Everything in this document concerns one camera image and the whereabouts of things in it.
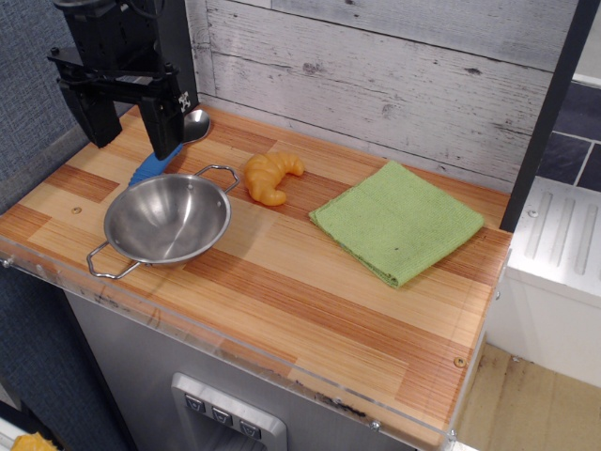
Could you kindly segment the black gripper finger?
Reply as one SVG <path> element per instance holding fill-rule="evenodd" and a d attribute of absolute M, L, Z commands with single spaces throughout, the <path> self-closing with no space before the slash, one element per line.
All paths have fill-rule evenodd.
<path fill-rule="evenodd" d="M 169 85 L 150 82 L 138 106 L 154 155 L 163 161 L 183 141 L 184 116 L 179 94 Z"/>
<path fill-rule="evenodd" d="M 120 133 L 121 124 L 111 99 L 87 87 L 60 82 L 66 105 L 91 143 L 98 148 L 110 144 Z"/>

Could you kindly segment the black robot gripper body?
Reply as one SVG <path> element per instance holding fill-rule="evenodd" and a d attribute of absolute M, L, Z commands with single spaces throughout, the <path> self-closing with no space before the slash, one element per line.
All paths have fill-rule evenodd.
<path fill-rule="evenodd" d="M 159 20 L 164 1 L 55 1 L 74 45 L 53 47 L 65 97 L 138 103 L 174 102 L 177 67 L 162 56 Z"/>

